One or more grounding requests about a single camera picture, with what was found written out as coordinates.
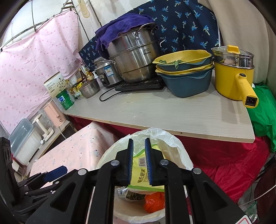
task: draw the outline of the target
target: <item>label sticker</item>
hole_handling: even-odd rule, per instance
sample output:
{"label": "label sticker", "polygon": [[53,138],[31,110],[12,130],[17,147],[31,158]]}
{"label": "label sticker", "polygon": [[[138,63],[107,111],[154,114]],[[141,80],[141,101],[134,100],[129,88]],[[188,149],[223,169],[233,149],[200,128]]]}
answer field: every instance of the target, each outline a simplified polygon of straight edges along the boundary
{"label": "label sticker", "polygon": [[146,158],[145,157],[139,158],[139,166],[142,166],[142,167],[146,166]]}
{"label": "label sticker", "polygon": [[59,97],[59,101],[62,103],[65,100],[64,96]]}
{"label": "label sticker", "polygon": [[238,222],[236,222],[236,224],[252,224],[252,222],[250,221],[250,219],[248,218],[248,216],[245,215]]}
{"label": "label sticker", "polygon": [[149,54],[149,53],[151,53],[149,48],[143,50],[143,55],[146,55],[146,54]]}
{"label": "label sticker", "polygon": [[112,68],[111,68],[110,65],[105,66],[105,67],[104,67],[104,70],[105,70],[107,76],[112,76],[112,75],[114,75],[114,73],[113,73]]}

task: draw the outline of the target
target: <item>red fabric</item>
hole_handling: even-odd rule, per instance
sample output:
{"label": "red fabric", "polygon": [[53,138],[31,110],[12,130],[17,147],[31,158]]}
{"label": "red fabric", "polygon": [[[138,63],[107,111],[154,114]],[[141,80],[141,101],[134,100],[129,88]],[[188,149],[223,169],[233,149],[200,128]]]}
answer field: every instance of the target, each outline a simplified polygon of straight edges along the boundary
{"label": "red fabric", "polygon": [[88,124],[90,124],[92,121],[91,120],[87,120],[84,118],[77,118],[77,117],[73,117],[73,116],[68,116],[69,117],[69,121],[71,121],[75,127],[75,129],[77,129],[77,131],[81,130],[82,128],[86,127]]}
{"label": "red fabric", "polygon": [[[139,131],[101,124],[112,130],[118,138]],[[201,168],[234,202],[238,202],[255,181],[270,153],[267,137],[255,137],[254,143],[224,142],[179,135],[176,137],[183,143],[194,167]]]}

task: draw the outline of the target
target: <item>white plastic bag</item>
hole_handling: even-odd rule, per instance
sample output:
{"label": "white plastic bag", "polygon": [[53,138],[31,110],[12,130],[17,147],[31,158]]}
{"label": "white plastic bag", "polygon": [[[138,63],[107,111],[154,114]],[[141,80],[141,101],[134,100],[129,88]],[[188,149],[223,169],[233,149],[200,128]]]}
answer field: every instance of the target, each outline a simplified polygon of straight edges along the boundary
{"label": "white plastic bag", "polygon": [[[157,144],[163,155],[170,161],[177,164],[180,168],[191,170],[193,163],[189,158],[181,141],[159,128],[149,128],[138,131],[132,135],[127,135],[115,142],[102,156],[96,169],[103,164],[116,158],[118,151],[127,149],[128,140],[133,139],[134,155],[145,148],[145,139],[150,138],[151,144]],[[165,209],[149,214],[143,208],[144,201],[127,202],[119,198],[117,194],[114,196],[114,216],[128,223],[141,224],[146,222],[155,222],[165,216]]]}
{"label": "white plastic bag", "polygon": [[[113,216],[113,224],[129,224],[129,223]],[[157,221],[156,222],[147,222],[145,224],[160,224],[160,222],[157,222]]]}

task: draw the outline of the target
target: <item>purple towel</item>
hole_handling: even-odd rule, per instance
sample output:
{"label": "purple towel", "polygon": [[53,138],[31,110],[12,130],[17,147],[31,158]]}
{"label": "purple towel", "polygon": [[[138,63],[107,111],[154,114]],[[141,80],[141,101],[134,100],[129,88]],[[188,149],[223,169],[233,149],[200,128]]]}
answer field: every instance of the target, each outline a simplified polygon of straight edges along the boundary
{"label": "purple towel", "polygon": [[110,21],[96,31],[96,50],[99,51],[100,56],[108,59],[109,56],[106,49],[108,48],[109,43],[115,40],[120,33],[125,33],[137,26],[153,22],[153,19],[149,15],[139,15],[134,13],[124,14],[119,18]]}

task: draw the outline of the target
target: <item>green vegetable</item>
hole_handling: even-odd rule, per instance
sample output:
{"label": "green vegetable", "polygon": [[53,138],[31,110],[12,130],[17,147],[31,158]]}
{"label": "green vegetable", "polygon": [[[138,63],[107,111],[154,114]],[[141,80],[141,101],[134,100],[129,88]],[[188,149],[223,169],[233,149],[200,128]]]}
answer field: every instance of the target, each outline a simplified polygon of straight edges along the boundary
{"label": "green vegetable", "polygon": [[178,69],[179,63],[182,63],[183,61],[177,60],[177,61],[167,63],[166,61],[159,60],[159,62],[162,64],[174,64],[175,68]]}

